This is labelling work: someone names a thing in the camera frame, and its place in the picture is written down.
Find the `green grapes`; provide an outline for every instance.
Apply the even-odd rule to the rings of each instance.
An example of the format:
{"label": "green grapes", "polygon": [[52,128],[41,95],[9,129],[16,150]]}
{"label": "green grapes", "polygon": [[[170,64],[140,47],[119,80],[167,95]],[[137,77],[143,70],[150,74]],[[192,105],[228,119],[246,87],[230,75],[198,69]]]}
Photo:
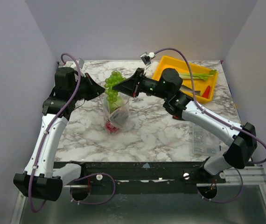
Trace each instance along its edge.
{"label": "green grapes", "polygon": [[117,101],[121,99],[119,97],[119,93],[113,90],[112,87],[124,81],[125,79],[126,78],[122,77],[122,74],[119,71],[113,71],[110,77],[105,79],[105,94],[107,95],[106,99],[109,103],[110,113],[119,107],[117,105]]}

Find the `bunch of grapes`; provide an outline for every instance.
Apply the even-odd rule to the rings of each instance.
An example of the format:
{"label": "bunch of grapes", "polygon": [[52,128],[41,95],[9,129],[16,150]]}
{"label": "bunch of grapes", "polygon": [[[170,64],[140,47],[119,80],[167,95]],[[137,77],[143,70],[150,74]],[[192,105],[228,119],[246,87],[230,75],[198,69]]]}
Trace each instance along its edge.
{"label": "bunch of grapes", "polygon": [[113,108],[113,104],[116,104],[118,101],[118,92],[113,90],[112,87],[114,85],[119,84],[120,82],[124,81],[126,78],[122,77],[122,74],[119,71],[113,71],[109,78],[105,79],[105,93],[107,95],[106,99],[109,103],[109,107]]}

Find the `marble table surface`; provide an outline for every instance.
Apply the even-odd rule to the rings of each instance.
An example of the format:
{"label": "marble table surface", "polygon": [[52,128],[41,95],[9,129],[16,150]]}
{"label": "marble table surface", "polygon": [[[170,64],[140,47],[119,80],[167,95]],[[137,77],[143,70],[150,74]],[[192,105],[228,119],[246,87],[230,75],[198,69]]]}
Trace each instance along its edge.
{"label": "marble table surface", "polygon": [[[213,100],[205,106],[221,116],[239,122],[220,61],[194,61],[219,73]],[[158,66],[147,71],[151,77]],[[100,83],[113,70],[130,77],[142,61],[87,61],[84,71]],[[162,107],[163,99],[141,93],[130,99],[130,120],[126,130],[110,135],[104,130],[103,109],[98,98],[73,111],[60,139],[55,161],[203,161],[193,155],[192,124],[172,119]]]}

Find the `yellow tray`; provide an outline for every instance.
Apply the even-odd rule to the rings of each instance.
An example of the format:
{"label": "yellow tray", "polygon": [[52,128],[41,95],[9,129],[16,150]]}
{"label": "yellow tray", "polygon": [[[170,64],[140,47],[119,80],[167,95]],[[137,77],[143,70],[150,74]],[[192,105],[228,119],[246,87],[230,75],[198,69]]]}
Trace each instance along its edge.
{"label": "yellow tray", "polygon": [[[190,67],[193,73],[209,73],[209,71],[211,70],[211,69],[208,69],[208,68],[196,65],[196,64],[191,64],[191,63],[190,63]],[[181,61],[179,59],[169,57],[169,56],[163,56],[152,78],[158,81],[160,79],[162,71],[166,68],[176,69],[177,72],[189,72],[188,67],[184,61]],[[212,100],[217,77],[218,77],[218,72],[215,75],[209,77],[207,81],[194,80],[195,91],[200,92],[199,93],[200,96],[198,95],[196,96],[196,99],[199,103],[205,104]],[[192,88],[191,80],[189,79],[184,79],[183,85],[187,86],[190,89]],[[208,86],[211,87],[208,98],[201,97]],[[182,92],[192,97],[191,92],[188,92],[188,91],[182,91]]]}

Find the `wall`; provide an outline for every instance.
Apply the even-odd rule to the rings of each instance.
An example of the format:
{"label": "wall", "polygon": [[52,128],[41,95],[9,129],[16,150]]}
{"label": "wall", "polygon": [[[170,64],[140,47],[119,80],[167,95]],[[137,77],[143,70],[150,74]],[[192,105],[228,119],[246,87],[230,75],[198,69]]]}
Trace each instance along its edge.
{"label": "wall", "polygon": [[0,0],[0,224],[10,223],[13,185],[34,149],[56,61],[23,0]]}
{"label": "wall", "polygon": [[[266,0],[258,1],[223,66],[241,120],[253,123],[266,142]],[[259,146],[254,158],[265,155]]]}
{"label": "wall", "polygon": [[26,0],[58,59],[138,59],[164,47],[224,59],[256,0]]}

